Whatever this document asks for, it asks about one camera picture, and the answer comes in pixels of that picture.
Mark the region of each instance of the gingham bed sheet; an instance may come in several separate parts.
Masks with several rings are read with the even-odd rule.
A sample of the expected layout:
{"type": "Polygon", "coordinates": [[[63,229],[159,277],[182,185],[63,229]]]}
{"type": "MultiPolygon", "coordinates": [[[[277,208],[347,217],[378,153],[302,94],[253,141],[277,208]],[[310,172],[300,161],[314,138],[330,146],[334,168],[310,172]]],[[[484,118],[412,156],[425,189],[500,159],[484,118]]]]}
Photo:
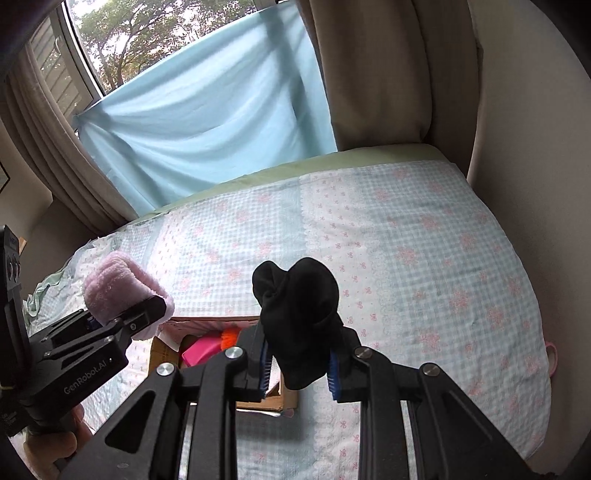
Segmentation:
{"type": "MultiPolygon", "coordinates": [[[[256,315],[258,264],[316,258],[364,344],[396,363],[440,364],[523,457],[544,439],[550,383],[537,301],[509,240],[450,163],[313,173],[129,225],[76,253],[34,329],[83,307],[84,278],[114,249],[159,280],[178,316],[256,315]]],[[[87,400],[94,427],[145,377],[148,346],[134,343],[132,365],[87,400]]],[[[332,402],[326,380],[301,392],[294,418],[241,414],[237,432],[241,478],[357,478],[359,406],[332,402]]]]}

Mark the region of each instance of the pink floral pattern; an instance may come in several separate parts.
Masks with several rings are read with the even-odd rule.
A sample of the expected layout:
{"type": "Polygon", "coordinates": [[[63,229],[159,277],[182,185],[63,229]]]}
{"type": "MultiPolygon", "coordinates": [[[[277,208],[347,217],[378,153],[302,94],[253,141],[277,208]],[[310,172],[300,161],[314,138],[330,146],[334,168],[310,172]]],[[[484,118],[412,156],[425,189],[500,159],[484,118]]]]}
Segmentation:
{"type": "Polygon", "coordinates": [[[454,313],[460,313],[470,306],[470,296],[467,291],[458,290],[453,293],[453,298],[449,301],[450,308],[454,313]]]}
{"type": "Polygon", "coordinates": [[[440,350],[439,342],[441,337],[433,329],[422,330],[419,334],[418,341],[423,346],[423,352],[438,352],[440,350]]]}
{"type": "Polygon", "coordinates": [[[505,323],[505,314],[497,307],[491,307],[486,312],[486,318],[491,323],[493,330],[502,329],[505,323]]]}
{"type": "Polygon", "coordinates": [[[400,261],[405,265],[416,265],[417,253],[412,248],[398,247],[398,254],[396,255],[400,261]]]}

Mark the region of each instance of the metal screw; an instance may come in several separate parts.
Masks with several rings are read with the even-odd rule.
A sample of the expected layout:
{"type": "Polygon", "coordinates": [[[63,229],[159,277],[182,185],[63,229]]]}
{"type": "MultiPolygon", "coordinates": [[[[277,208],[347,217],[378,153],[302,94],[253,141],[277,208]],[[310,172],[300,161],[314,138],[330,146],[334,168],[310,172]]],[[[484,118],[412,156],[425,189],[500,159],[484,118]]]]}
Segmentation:
{"type": "Polygon", "coordinates": [[[428,377],[436,377],[441,373],[441,368],[435,364],[423,365],[423,373],[428,377]]]}
{"type": "Polygon", "coordinates": [[[172,372],[174,372],[174,365],[166,362],[164,364],[160,364],[157,368],[156,368],[156,373],[162,377],[167,377],[169,376],[172,372]]]}
{"type": "Polygon", "coordinates": [[[355,356],[357,358],[360,358],[361,360],[367,360],[368,358],[370,358],[373,354],[373,351],[370,347],[368,346],[358,346],[355,349],[355,356]]]}
{"type": "Polygon", "coordinates": [[[231,346],[226,350],[226,356],[228,358],[240,358],[244,350],[242,350],[239,346],[231,346]]]}

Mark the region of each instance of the light blue cloth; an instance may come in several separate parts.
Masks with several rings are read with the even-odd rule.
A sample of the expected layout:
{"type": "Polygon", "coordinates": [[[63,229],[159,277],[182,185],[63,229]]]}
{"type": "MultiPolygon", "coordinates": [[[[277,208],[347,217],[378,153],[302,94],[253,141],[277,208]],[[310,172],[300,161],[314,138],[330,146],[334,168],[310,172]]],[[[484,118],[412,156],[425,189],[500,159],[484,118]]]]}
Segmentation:
{"type": "Polygon", "coordinates": [[[140,216],[336,151],[314,49],[293,1],[179,50],[78,115],[76,126],[140,216]]]}

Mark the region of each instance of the pink towel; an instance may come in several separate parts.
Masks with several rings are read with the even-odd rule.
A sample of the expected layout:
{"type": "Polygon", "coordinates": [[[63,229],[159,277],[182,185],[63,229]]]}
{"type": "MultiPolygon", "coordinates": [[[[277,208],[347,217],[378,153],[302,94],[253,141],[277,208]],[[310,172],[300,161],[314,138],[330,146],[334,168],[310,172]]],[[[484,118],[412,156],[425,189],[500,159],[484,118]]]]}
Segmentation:
{"type": "Polygon", "coordinates": [[[84,301],[92,316],[102,325],[129,307],[152,295],[166,302],[166,313],[157,322],[133,336],[147,340],[156,335],[158,325],[170,320],[174,300],[149,273],[145,272],[126,253],[111,252],[84,281],[84,301]]]}

